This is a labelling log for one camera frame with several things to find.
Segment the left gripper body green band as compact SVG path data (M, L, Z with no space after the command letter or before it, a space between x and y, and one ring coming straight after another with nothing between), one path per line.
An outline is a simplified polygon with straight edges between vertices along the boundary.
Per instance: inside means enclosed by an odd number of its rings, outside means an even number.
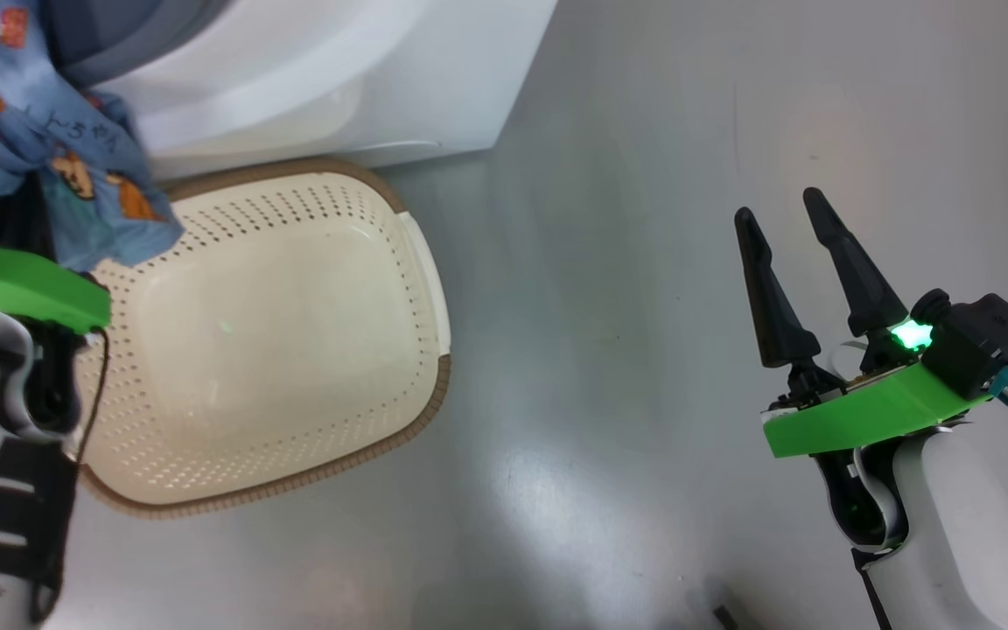
M51 320L77 334L111 322L111 297L87 276L28 252L0 248L0 312Z

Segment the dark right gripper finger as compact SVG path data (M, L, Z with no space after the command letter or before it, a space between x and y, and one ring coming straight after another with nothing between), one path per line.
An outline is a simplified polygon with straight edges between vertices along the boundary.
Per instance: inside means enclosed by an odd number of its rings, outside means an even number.
M760 362L765 368L812 366L823 350L804 328L773 271L773 251L748 207L733 215Z
M908 310L899 295L856 236L837 215L824 192L808 187L803 191L803 204L818 242L828 250L835 264L845 300L850 308L848 327L855 338L878 330L899 326L908 318Z

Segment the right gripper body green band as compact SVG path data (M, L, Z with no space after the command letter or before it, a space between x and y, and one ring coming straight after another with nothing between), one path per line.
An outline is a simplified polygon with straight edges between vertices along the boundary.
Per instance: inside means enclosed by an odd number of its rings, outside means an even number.
M920 363L856 379L841 397L805 408L767 410L761 429L777 459L855 450L944 424L989 397L969 400Z

